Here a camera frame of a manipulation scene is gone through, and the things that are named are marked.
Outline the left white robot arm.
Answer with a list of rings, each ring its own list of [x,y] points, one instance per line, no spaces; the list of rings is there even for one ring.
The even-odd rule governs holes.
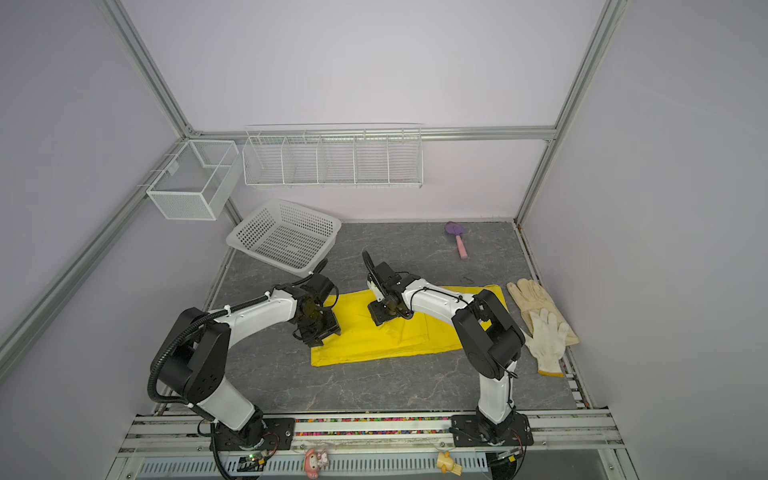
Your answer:
[[[262,410],[226,379],[229,350],[278,323],[293,325],[293,337],[310,348],[339,335],[341,327],[326,304],[330,296],[339,295],[322,274],[327,263],[323,259],[306,277],[235,306],[184,310],[151,362],[148,397],[187,406],[210,422],[214,434],[230,436],[235,448],[261,448],[270,433]]]

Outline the yellow trousers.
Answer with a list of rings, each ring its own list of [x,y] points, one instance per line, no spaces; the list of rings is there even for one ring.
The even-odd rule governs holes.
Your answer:
[[[374,294],[368,290],[340,296],[333,312],[341,333],[327,337],[321,347],[311,349],[312,366],[439,354],[462,348],[451,322],[424,313],[376,325],[368,310],[373,300]]]

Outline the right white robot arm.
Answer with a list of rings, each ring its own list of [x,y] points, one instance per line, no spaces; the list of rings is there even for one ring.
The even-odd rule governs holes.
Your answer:
[[[487,289],[460,294],[387,263],[375,264],[362,253],[367,285],[375,296],[368,305],[378,326],[417,313],[454,328],[462,350],[478,372],[480,396],[473,414],[451,417],[449,431],[458,447],[504,446],[524,449],[534,443],[528,417],[513,399],[513,380],[525,339],[501,300]]]

